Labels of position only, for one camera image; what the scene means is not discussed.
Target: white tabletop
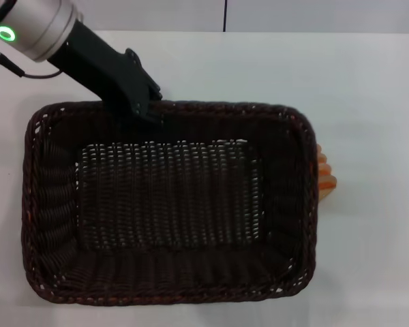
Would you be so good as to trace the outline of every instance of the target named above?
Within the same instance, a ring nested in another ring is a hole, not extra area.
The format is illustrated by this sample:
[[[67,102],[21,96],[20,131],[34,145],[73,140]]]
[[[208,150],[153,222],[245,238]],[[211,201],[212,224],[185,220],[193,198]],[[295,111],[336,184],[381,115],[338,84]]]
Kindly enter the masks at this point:
[[[93,308],[38,298],[20,245],[27,121],[46,104],[96,96],[67,76],[21,80],[0,66],[0,327],[409,327],[409,35],[100,35],[133,48],[166,99],[307,115],[338,179],[320,204],[315,276],[295,297],[255,303]],[[0,49],[27,72],[55,70]]]

